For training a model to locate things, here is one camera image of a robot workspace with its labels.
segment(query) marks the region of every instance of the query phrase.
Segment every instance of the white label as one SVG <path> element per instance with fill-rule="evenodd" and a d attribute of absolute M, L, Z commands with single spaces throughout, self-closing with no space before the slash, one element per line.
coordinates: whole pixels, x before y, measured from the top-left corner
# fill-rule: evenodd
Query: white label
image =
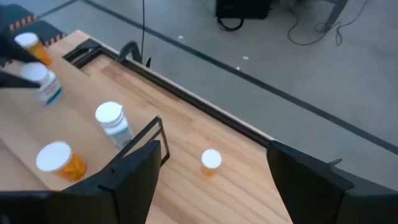
<path fill-rule="evenodd" d="M 58 90 L 61 88 L 61 84 L 58 78 L 54 78 L 50 84 L 43 87 L 44 88 L 42 90 L 37 90 L 39 100 L 43 103 L 50 103 L 49 100 L 58 92 Z"/>
<path fill-rule="evenodd" d="M 123 149 L 133 138 L 130 127 L 109 137 L 118 149 Z"/>

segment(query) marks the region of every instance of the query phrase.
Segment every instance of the pill bottle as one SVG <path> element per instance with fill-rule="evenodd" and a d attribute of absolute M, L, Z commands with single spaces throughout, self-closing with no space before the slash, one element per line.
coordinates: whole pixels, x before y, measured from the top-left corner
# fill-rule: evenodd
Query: pill bottle
<path fill-rule="evenodd" d="M 118 149 L 123 149 L 133 139 L 122 105 L 105 102 L 95 111 L 95 118 Z"/>
<path fill-rule="evenodd" d="M 62 87 L 53 71 L 40 62 L 26 63 L 21 68 L 21 77 L 41 85 L 35 89 L 37 98 L 45 105 L 53 103 L 62 93 Z"/>
<path fill-rule="evenodd" d="M 30 52 L 33 56 L 46 64 L 46 66 L 51 65 L 52 59 L 45 51 L 42 43 L 39 41 L 39 38 L 36 34 L 32 32 L 26 32 L 16 36 L 14 40 L 15 42 L 17 42 L 17 44 Z"/>
<path fill-rule="evenodd" d="M 63 141 L 46 145 L 36 157 L 36 166 L 70 182 L 80 180 L 87 168 L 83 159 Z"/>
<path fill-rule="evenodd" d="M 201 170 L 206 175 L 214 175 L 217 173 L 223 158 L 215 149 L 207 149 L 201 155 Z"/>

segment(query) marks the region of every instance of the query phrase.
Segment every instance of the wood grain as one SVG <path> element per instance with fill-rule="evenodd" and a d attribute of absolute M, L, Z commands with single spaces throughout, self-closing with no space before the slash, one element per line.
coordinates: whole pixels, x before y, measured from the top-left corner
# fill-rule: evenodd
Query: wood grain
<path fill-rule="evenodd" d="M 82 73 L 56 57 L 87 38 L 75 32 L 50 48 L 52 70 L 65 88 L 54 105 L 38 106 L 27 91 L 0 94 L 0 137 L 48 188 L 70 183 L 34 167 L 32 158 L 44 144 L 70 142 L 88 161 L 88 175 L 117 153 L 93 117 L 100 103 L 114 100 L 124 106 L 134 131 L 154 116 L 164 121 L 171 158 L 160 170 L 147 223 L 289 223 L 266 149 L 110 58 L 96 58 Z M 223 156 L 212 177 L 200 170 L 200 156 L 210 147 Z"/>

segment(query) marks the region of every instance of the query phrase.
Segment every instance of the black metal frame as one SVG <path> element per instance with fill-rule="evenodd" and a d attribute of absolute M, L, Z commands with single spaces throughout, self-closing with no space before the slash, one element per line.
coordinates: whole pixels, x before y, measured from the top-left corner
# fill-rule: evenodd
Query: black metal frame
<path fill-rule="evenodd" d="M 145 126 L 133 139 L 127 146 L 125 146 L 108 164 L 105 165 L 103 169 L 107 169 L 109 166 L 112 166 L 115 161 L 118 159 L 123 158 L 139 141 L 156 125 L 159 125 L 159 130 L 156 131 L 156 133 L 150 137 L 150 139 L 147 142 L 150 142 L 154 140 L 159 134 L 162 134 L 163 138 L 163 144 L 164 147 L 166 148 L 166 155 L 162 158 L 162 161 L 160 163 L 160 166 L 162 166 L 169 158 L 170 158 L 170 151 L 169 151 L 169 144 L 167 143 L 167 138 L 166 138 L 166 133 L 164 131 L 163 127 L 163 122 L 162 118 L 156 116 L 152 121 L 150 121 L 147 126 Z"/>
<path fill-rule="evenodd" d="M 88 40 L 84 41 L 83 43 L 78 45 L 74 50 L 67 53 L 63 57 L 65 60 L 72 63 L 77 68 L 83 68 L 85 65 L 87 65 L 88 63 L 90 63 L 92 60 L 94 60 L 96 57 L 98 57 L 100 55 L 106 55 L 110 58 L 113 58 L 114 60 L 118 60 L 118 63 L 120 63 L 124 67 L 132 70 L 133 72 L 137 73 L 138 75 L 141 75 L 142 77 L 148 79 L 155 85 L 171 92 L 175 96 L 183 99 L 187 103 L 189 103 L 192 106 L 198 108 L 199 110 L 205 112 L 206 114 L 212 116 L 214 119 L 217 119 L 218 121 L 229 126 L 230 128 L 233 128 L 234 130 L 243 134 L 244 136 L 248 137 L 249 139 L 252 139 L 253 141 L 260 144 L 261 146 L 268 147 L 268 143 L 269 143 L 270 139 L 264 137 L 257 131 L 241 124 L 239 121 L 236 121 L 234 118 L 228 116 L 227 114 L 224 114 L 223 112 L 212 107 L 208 103 L 205 103 L 201 99 L 186 93 L 185 91 L 177 88 L 173 84 L 161 79 L 157 75 L 154 75 L 153 73 L 151 73 L 150 70 L 148 70 L 144 67 L 141 67 L 125 58 L 121 59 L 117 53 L 107 49 L 106 47 L 103 47 L 101 44 L 99 44 L 95 40 L 88 39 Z M 159 117 L 156 117 L 155 119 L 159 119 L 158 122 L 160 123 L 160 126 L 161 126 L 160 130 L 161 130 L 163 138 L 165 139 L 165 146 L 167 147 L 166 148 L 167 155 L 165 158 L 162 159 L 162 164 L 163 164 L 170 157 L 169 147 L 167 145 L 167 141 L 165 138 L 162 120 Z M 133 144 L 133 142 L 128 144 L 125 148 L 129 147 L 131 149 L 134 146 L 134 144 L 133 145 L 131 145 L 131 144 Z"/>

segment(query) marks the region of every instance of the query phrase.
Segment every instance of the small orange bottle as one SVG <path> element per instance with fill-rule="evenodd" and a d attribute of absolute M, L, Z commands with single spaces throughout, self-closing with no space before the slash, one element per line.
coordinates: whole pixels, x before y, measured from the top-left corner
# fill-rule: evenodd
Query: small orange bottle
<path fill-rule="evenodd" d="M 36 166 L 70 182 L 80 180 L 86 172 L 86 164 L 70 146 L 62 141 L 45 146 L 36 157 Z"/>
<path fill-rule="evenodd" d="M 221 165 L 223 158 L 215 149 L 207 149 L 201 155 L 201 171 L 206 175 L 215 175 Z"/>
<path fill-rule="evenodd" d="M 14 38 L 15 42 L 17 42 L 21 47 L 29 51 L 33 56 L 41 60 L 46 66 L 51 65 L 52 59 L 45 51 L 44 46 L 39 41 L 39 38 L 36 34 L 32 32 L 27 32 L 23 34 L 19 34 Z"/>

